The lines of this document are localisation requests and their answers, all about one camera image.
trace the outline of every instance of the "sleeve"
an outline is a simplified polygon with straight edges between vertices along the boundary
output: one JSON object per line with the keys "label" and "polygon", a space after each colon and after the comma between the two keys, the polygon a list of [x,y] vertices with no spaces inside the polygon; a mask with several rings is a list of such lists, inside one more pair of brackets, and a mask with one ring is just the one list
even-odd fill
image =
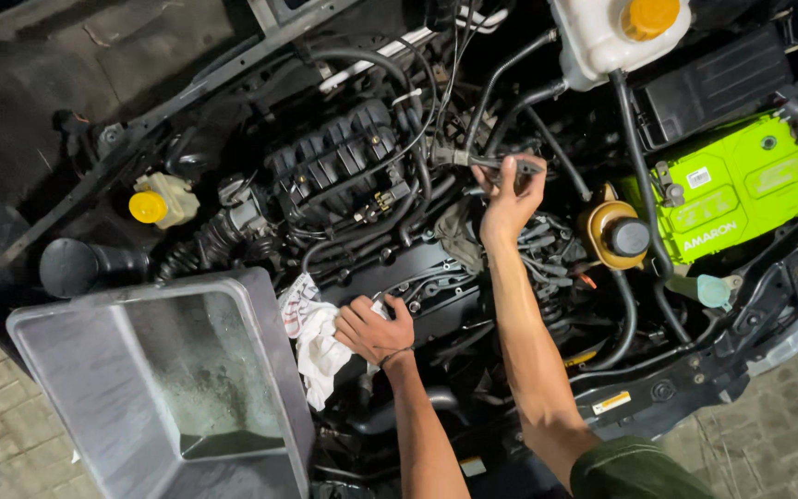
{"label": "sleeve", "polygon": [[646,438],[622,437],[585,452],[571,470],[574,499],[715,497]]}

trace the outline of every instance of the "coolant reservoir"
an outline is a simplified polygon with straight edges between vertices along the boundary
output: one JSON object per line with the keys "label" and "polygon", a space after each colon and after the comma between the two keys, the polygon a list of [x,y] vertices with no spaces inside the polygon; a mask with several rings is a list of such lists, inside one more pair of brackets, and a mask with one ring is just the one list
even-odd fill
{"label": "coolant reservoir", "polygon": [[189,222],[196,216],[199,200],[190,192],[190,184],[172,175],[156,172],[141,175],[135,182],[137,193],[127,207],[131,216],[161,229]]}
{"label": "coolant reservoir", "polygon": [[587,91],[615,69],[632,71],[673,50],[692,22],[688,0],[551,0],[560,23],[560,65]]}

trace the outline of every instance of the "green battery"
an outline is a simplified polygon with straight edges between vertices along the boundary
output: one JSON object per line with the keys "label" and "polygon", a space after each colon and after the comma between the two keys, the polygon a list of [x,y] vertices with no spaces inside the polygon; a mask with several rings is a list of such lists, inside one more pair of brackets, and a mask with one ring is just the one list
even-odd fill
{"label": "green battery", "polygon": [[[658,200],[660,234],[677,264],[715,253],[798,216],[798,144],[780,118],[763,116],[709,146],[668,162],[684,204]],[[642,214],[636,177],[621,181],[624,195]]]}

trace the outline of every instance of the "hand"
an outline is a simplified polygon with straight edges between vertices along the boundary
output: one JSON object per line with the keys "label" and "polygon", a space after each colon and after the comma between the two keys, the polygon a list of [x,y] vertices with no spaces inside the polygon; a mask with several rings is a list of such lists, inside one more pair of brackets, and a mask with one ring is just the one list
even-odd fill
{"label": "hand", "polygon": [[[341,307],[340,316],[334,320],[338,329],[334,337],[375,366],[380,366],[384,357],[414,343],[414,326],[405,302],[390,295],[384,295],[384,301],[393,307],[395,321],[388,321],[371,310],[374,303],[368,297],[356,298],[349,306]],[[406,351],[394,355],[387,364],[400,355],[412,353]]]}
{"label": "hand", "polygon": [[[538,164],[544,171],[532,175],[522,192],[516,194],[516,159],[524,159]],[[486,175],[486,169],[479,165],[471,166],[472,175],[490,198],[489,208],[482,218],[479,235],[485,251],[492,253],[504,245],[516,247],[516,239],[528,219],[544,200],[544,181],[547,177],[547,161],[528,154],[516,154],[504,158],[501,165],[501,185],[495,186]]]}

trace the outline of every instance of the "person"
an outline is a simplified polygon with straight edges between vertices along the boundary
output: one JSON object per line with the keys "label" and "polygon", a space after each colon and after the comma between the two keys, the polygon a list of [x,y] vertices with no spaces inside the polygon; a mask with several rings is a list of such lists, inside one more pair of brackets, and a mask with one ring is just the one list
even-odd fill
{"label": "person", "polygon": [[[544,171],[516,193],[516,160]],[[544,198],[547,163],[517,154],[501,165],[499,185],[482,167],[472,173],[489,207],[480,229],[494,287],[497,330],[525,444],[575,498],[713,497],[693,475],[645,438],[602,441],[577,411],[560,352],[553,343],[528,282],[516,240]],[[385,297],[388,321],[359,297],[340,309],[335,337],[371,364],[393,388],[403,497],[469,497],[459,464],[417,373],[411,344],[414,325],[400,298]]]}

